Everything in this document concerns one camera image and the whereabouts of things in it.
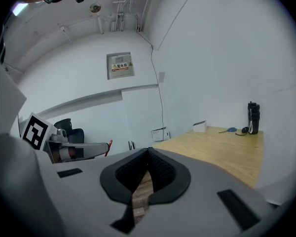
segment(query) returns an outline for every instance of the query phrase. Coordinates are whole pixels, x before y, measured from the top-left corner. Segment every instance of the cable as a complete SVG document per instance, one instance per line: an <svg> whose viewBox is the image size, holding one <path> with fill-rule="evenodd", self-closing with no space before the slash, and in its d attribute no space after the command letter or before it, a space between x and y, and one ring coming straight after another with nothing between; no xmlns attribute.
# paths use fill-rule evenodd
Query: cable
<svg viewBox="0 0 296 237"><path fill-rule="evenodd" d="M63 32L65 33L65 35L66 35L67 39L69 40L70 44L72 44L72 42L71 42L70 38L68 37L68 35L67 35L65 29L63 29Z"/></svg>
<svg viewBox="0 0 296 237"><path fill-rule="evenodd" d="M163 41L164 41L164 40L165 40L165 38L167 37L167 35L168 35L168 32L170 31L170 29L171 29L171 27L172 27L172 25L173 25L174 21L177 19L177 17L178 17L178 15L179 15L179 13L180 13L180 12L181 12L181 10L183 9L183 7L184 7L184 6L185 6L185 4L187 3L187 1L188 1L188 0L186 0L186 1L184 2L184 4L182 5L181 9L178 11L177 15L174 17L174 19L173 19L173 21L172 21L172 23L171 23L171 25L170 25L169 29L167 30L167 32L166 32L166 34L165 34L165 36L163 37L163 39L162 39L162 41L161 41L161 43L160 43L160 45L159 45L159 48L161 47L161 45L162 45Z"/></svg>
<svg viewBox="0 0 296 237"><path fill-rule="evenodd" d="M21 138L21 132L20 132L20 123L19 123L19 114L18 114L18 128L19 128L19 134L20 134L20 138Z"/></svg>
<svg viewBox="0 0 296 237"><path fill-rule="evenodd" d="M135 18L137 20L137 23L136 23L136 32L138 32L138 15L137 14L136 14Z"/></svg>
<svg viewBox="0 0 296 237"><path fill-rule="evenodd" d="M153 64L153 61L152 61L152 53L153 53L153 46L152 44L144 37L142 36L141 34L139 34L139 32L137 32L138 35L140 37L142 37L145 41L147 41L150 45L151 45L151 63L152 63L152 66L153 66L153 70L154 70L154 73L156 75L156 79L157 79L157 85L158 85L158 90L159 90L159 96L160 96L160 103L161 103L161 119L162 119L162 141L164 141L164 124L163 124L163 104L162 104L162 98L161 98L161 93L160 93L160 87L159 87L159 81L158 81L158 76L157 76L157 72L156 72L156 69L154 67L154 64Z"/></svg>

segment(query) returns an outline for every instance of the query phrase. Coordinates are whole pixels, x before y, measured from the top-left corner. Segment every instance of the ceiling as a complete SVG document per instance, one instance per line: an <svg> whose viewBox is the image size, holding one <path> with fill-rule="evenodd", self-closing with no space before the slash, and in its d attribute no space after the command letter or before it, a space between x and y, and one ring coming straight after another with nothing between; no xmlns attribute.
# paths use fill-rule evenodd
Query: ceiling
<svg viewBox="0 0 296 237"><path fill-rule="evenodd" d="M111 22L115 20L116 0L85 0L77 3L75 0L63 0L59 3L45 2L29 4L18 15L11 15L5 25L4 42L6 55L4 62L7 73L17 81L22 74L40 57L53 49L90 34L100 33L97 17L101 18L102 28L110 31ZM98 13L90 11L94 2L101 4ZM139 20L146 0L134 0L132 11ZM124 6L124 30L136 27L135 17L129 13L129 3Z"/></svg>

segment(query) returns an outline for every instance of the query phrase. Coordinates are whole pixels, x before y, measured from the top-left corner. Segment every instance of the wooden table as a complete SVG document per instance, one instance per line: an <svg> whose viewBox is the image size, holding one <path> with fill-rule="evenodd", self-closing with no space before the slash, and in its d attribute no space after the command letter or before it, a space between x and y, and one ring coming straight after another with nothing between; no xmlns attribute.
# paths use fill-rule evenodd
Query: wooden table
<svg viewBox="0 0 296 237"><path fill-rule="evenodd" d="M205 133L188 132L153 147L215 164L255 188L263 159L263 132L246 136L218 133L224 130L209 126Z"/></svg>

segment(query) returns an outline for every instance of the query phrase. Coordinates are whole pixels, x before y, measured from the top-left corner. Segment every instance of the electrical box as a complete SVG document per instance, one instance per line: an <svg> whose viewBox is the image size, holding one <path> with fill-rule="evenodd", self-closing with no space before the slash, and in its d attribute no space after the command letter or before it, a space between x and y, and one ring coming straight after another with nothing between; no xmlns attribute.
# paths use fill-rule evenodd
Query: electrical box
<svg viewBox="0 0 296 237"><path fill-rule="evenodd" d="M134 75L134 65L130 53L115 53L107 55L108 79L131 77Z"/></svg>
<svg viewBox="0 0 296 237"><path fill-rule="evenodd" d="M151 131L151 135L152 135L153 142L162 141L162 139L163 140L170 139L169 130L166 127L163 128L163 131L162 131L162 128Z"/></svg>

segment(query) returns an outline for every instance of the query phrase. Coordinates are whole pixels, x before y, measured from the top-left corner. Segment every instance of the small black object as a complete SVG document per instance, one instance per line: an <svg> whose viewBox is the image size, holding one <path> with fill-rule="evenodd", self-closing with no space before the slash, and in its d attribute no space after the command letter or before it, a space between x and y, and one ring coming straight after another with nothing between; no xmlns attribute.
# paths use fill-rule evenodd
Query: small black object
<svg viewBox="0 0 296 237"><path fill-rule="evenodd" d="M249 131L249 128L246 126L246 127L243 127L241 132L242 133L247 133Z"/></svg>
<svg viewBox="0 0 296 237"><path fill-rule="evenodd" d="M259 222L259 218L232 190L217 192L217 195L243 231Z"/></svg>
<svg viewBox="0 0 296 237"><path fill-rule="evenodd" d="M76 175L76 174L79 174L82 172L83 171L79 168L73 168L73 169L69 169L69 170L59 171L59 172L57 172L57 174L59 175L60 178L63 178L63 177L67 177L67 176Z"/></svg>
<svg viewBox="0 0 296 237"><path fill-rule="evenodd" d="M128 205L123 214L123 217L111 224L112 227L128 234L135 226L133 207Z"/></svg>
<svg viewBox="0 0 296 237"><path fill-rule="evenodd" d="M241 132L243 134L236 133L236 135L238 135L238 136L245 136L245 135L247 135L248 131L249 131L249 128L246 126L246 127L243 127L242 130L241 130Z"/></svg>

